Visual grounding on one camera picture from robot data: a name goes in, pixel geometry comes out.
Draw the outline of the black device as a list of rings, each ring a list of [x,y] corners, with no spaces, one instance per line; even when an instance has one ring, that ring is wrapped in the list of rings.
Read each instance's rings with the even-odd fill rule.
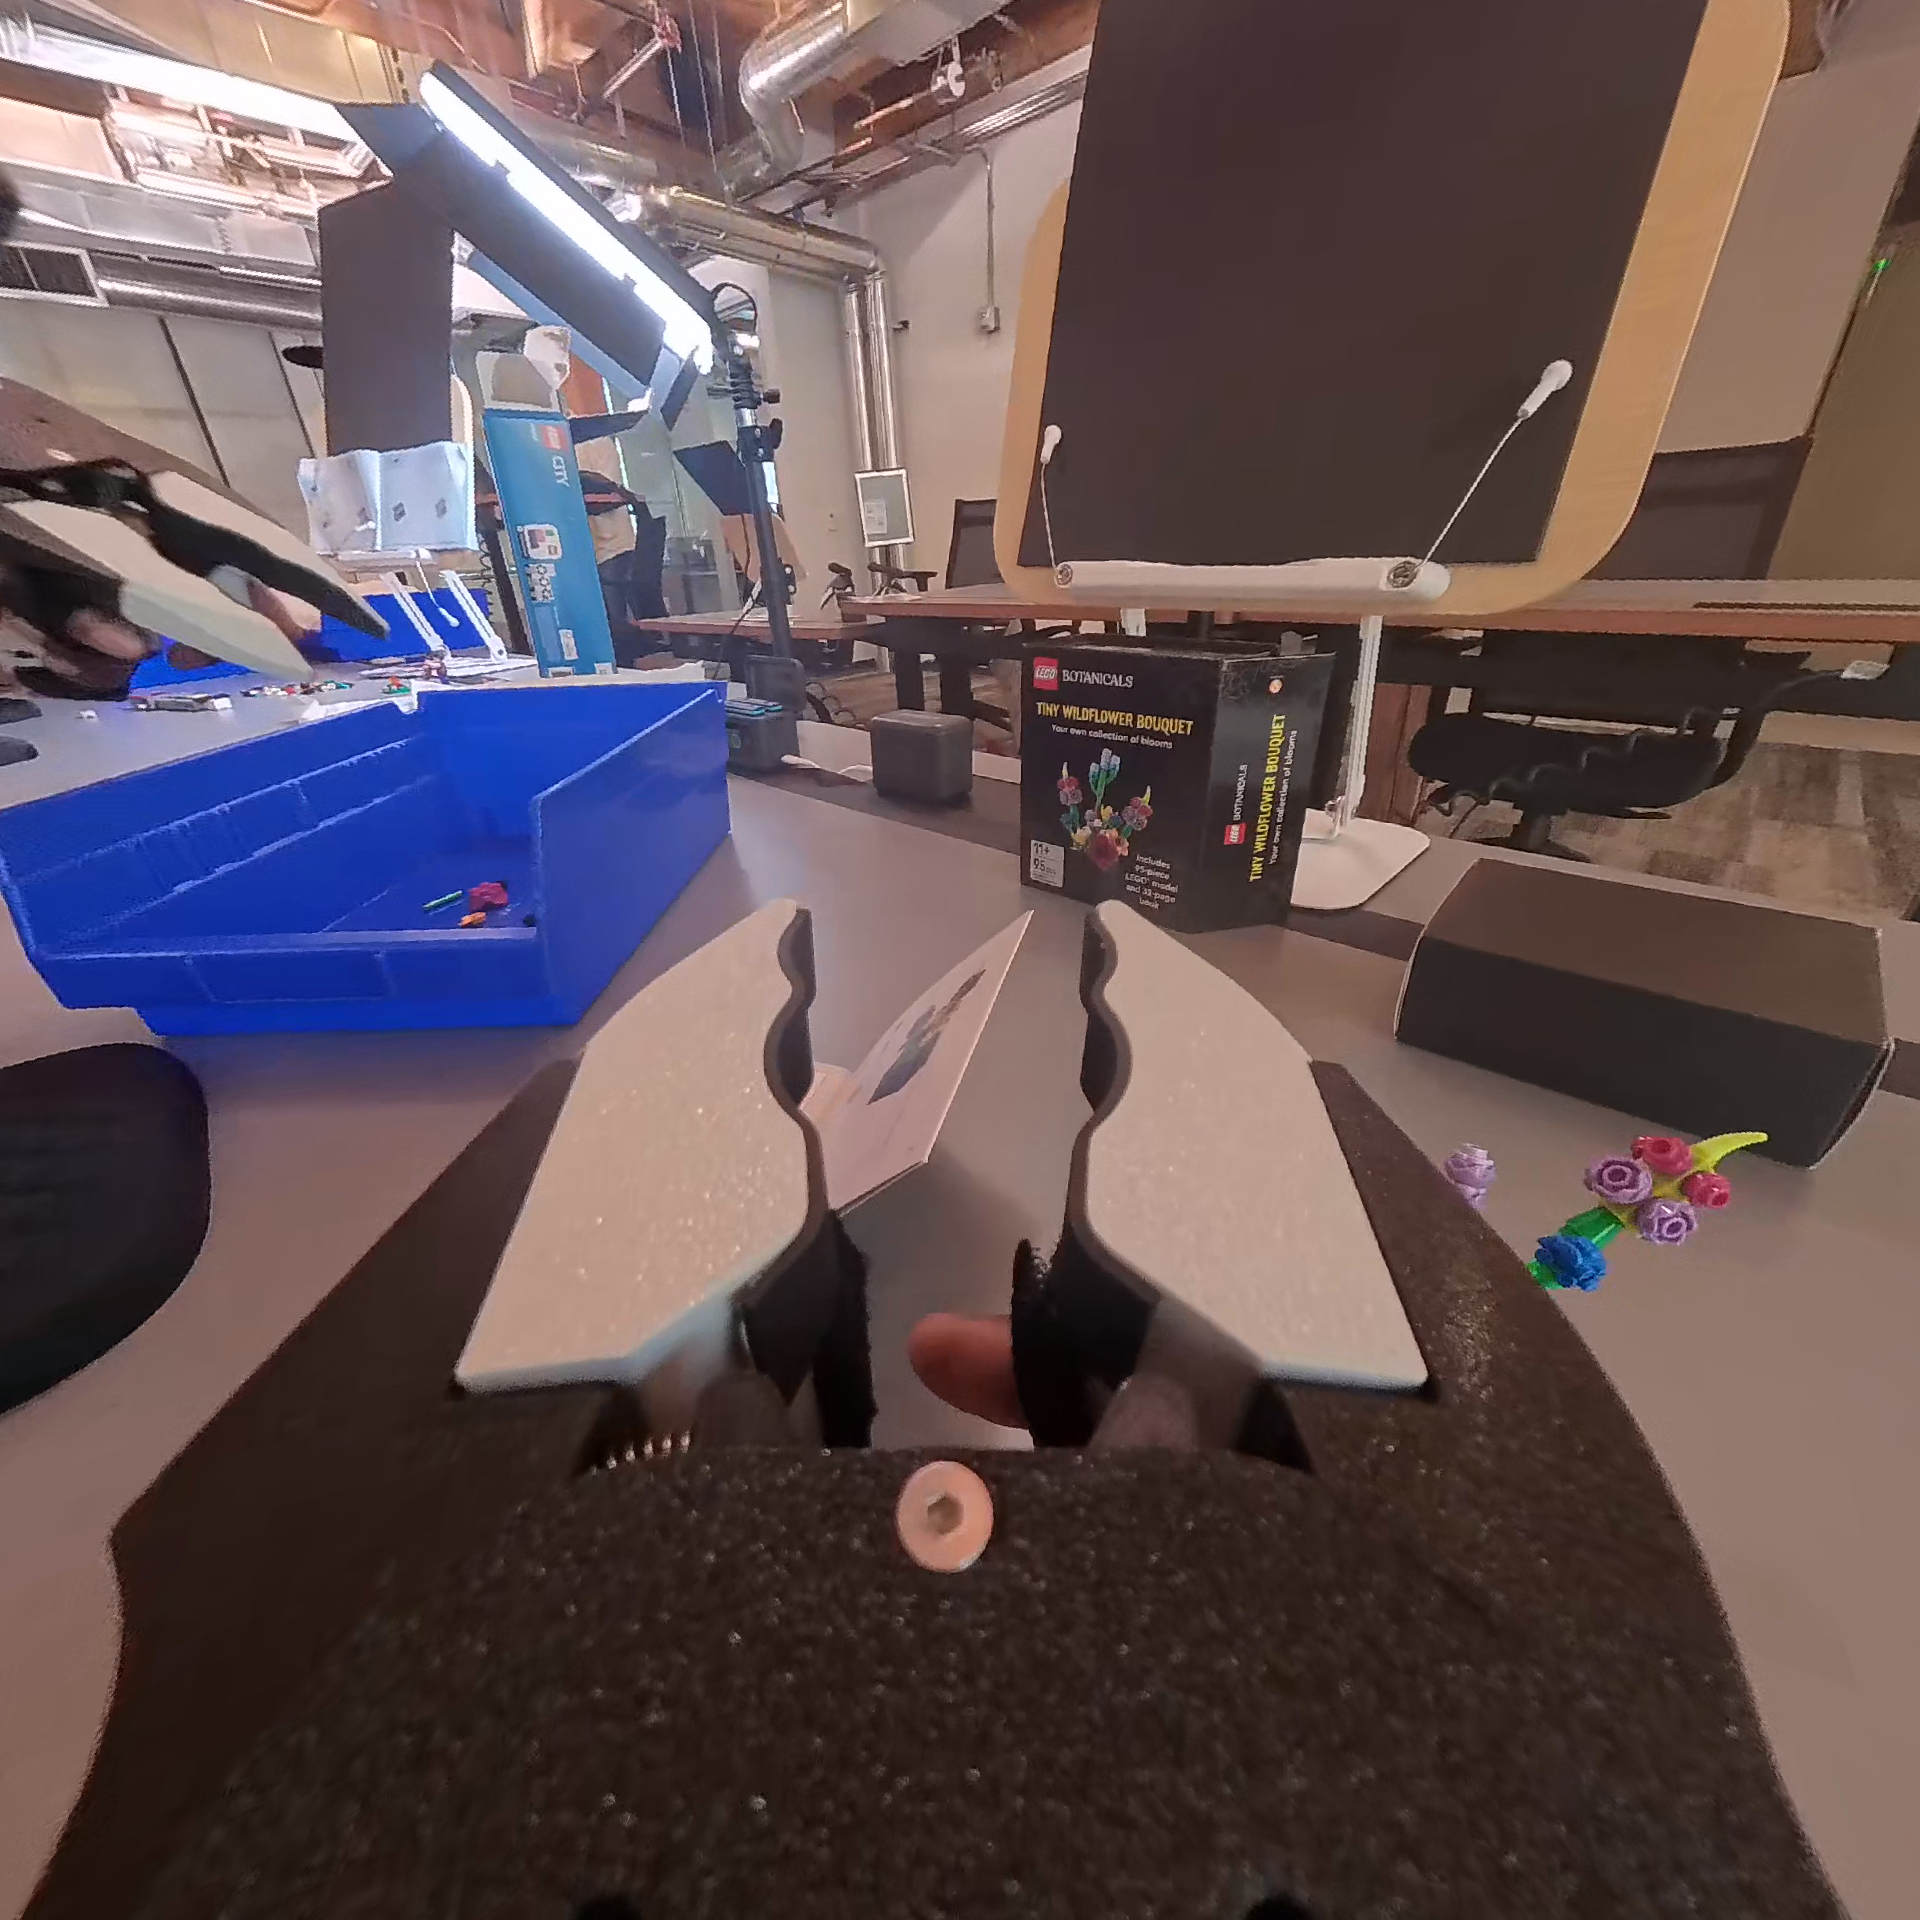
[[[965,717],[899,708],[867,725],[873,792],[894,804],[950,808],[974,792],[974,725]]]

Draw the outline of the grey desk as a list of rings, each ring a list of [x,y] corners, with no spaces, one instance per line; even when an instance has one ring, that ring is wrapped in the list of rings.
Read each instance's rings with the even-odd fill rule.
[[[1847,1914],[1631,1410],[1340,1065],[1430,1386],[1292,1389],[1301,1449],[1143,1383],[1023,1453],[467,1397],[622,1007],[108,1525],[21,1917]]]

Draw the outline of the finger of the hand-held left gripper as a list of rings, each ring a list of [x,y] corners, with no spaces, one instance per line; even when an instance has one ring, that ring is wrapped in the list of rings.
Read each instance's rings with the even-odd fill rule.
[[[28,602],[103,612],[156,637],[166,648],[236,665],[256,677],[304,680],[305,634],[280,610],[261,610],[256,592],[278,592],[242,574],[203,581],[168,563],[147,527],[93,520],[49,499],[29,499],[19,523],[3,523],[3,583]]]
[[[157,554],[197,579],[227,573],[272,589],[355,633],[385,633],[370,602],[274,520],[177,471],[136,479],[136,507]]]

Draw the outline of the person's right hand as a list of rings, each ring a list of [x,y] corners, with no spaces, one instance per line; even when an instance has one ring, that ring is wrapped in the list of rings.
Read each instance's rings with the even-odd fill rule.
[[[932,1312],[906,1340],[915,1380],[950,1410],[1004,1431],[1027,1431],[1010,1314]]]

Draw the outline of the blue printed carton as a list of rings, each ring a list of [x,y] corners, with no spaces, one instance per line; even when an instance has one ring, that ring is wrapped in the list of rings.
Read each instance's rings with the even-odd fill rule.
[[[492,403],[481,427],[540,675],[611,678],[611,625],[567,423],[551,409]]]

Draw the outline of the black wrist rest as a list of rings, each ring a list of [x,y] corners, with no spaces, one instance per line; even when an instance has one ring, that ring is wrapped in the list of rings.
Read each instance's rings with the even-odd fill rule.
[[[173,1055],[100,1045],[1,1071],[1,1410],[137,1332],[212,1216],[208,1104]]]

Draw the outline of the silver ceiling air duct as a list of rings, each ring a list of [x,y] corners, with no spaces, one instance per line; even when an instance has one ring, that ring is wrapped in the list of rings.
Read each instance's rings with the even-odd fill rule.
[[[867,242],[760,209],[755,195],[800,182],[807,93],[871,67],[889,70],[948,52],[996,13],[997,4],[974,3],[826,3],[770,22],[738,65],[736,93],[751,133],[716,160],[722,195],[654,184],[636,200],[637,223],[655,236],[837,290],[856,453],[866,471],[899,466],[888,272]]]

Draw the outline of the black desk lamp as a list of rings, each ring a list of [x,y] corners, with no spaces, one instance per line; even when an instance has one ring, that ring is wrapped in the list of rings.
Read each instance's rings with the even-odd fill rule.
[[[766,463],[777,421],[758,383],[748,337],[713,295],[643,230],[616,220],[571,174],[443,62],[401,104],[337,108],[393,184],[442,216],[477,259],[477,272],[531,319],[563,326],[602,376],[674,418],[722,370],[736,458],[760,561],[766,644],[784,668],[770,694],[803,694],[789,622]]]

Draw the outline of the black office chair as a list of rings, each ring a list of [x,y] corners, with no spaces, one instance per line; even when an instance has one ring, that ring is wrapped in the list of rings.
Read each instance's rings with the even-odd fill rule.
[[[1598,584],[1763,584],[1811,456],[1809,436],[1660,455]],[[1916,721],[1916,643],[1847,680],[1808,648],[1754,650],[1747,634],[1495,628],[1395,634],[1385,687],[1425,690],[1406,767],[1427,804],[1508,804],[1519,853],[1568,814],[1655,821],[1730,782],[1777,710]]]

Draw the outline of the blue storage bin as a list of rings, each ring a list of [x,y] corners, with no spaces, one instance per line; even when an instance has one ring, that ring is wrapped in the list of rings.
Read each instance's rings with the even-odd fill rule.
[[[382,637],[370,637],[349,622],[321,617],[317,647],[336,660],[374,665],[377,660],[423,660],[446,652],[460,662],[509,656],[505,643],[494,633],[480,602],[467,607],[460,594],[442,589],[376,589],[365,597],[371,612],[383,622]]]
[[[565,1029],[729,836],[718,684],[425,692],[3,811],[70,1010],[164,1039]],[[502,883],[505,915],[425,900]]]

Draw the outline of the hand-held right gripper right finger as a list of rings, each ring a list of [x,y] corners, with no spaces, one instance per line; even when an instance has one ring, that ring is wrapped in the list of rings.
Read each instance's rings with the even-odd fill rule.
[[[1243,986],[1108,903],[1081,928],[1080,1093],[1053,1247],[1016,1258],[1038,1449],[1143,1383],[1200,1449],[1301,1449],[1292,1389],[1416,1398],[1430,1365],[1314,1060]]]

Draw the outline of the black product box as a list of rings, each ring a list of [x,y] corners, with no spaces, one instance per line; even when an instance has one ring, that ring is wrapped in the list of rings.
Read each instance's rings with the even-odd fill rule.
[[[1046,637],[1020,671],[1020,880],[1176,935],[1283,927],[1332,678],[1315,650]]]

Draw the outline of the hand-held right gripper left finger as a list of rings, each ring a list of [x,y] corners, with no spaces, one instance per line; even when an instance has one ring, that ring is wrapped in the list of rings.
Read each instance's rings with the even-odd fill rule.
[[[812,917],[777,900],[579,1055],[455,1360],[467,1397],[607,1389],[647,1440],[745,1389],[775,1435],[866,1449],[867,1267],[803,1114]]]

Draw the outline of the person's left hand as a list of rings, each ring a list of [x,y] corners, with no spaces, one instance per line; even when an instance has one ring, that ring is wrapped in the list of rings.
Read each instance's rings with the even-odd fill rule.
[[[132,690],[136,671],[157,647],[154,634],[115,617],[59,598],[46,610],[29,604],[25,589],[3,583],[3,694],[114,704]]]

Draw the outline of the instruction booklet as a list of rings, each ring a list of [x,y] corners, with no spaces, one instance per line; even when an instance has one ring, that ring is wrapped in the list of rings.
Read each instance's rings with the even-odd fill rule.
[[[856,1068],[817,1065],[801,1101],[823,1159],[827,1209],[846,1216],[932,1162],[1031,912],[915,999]]]

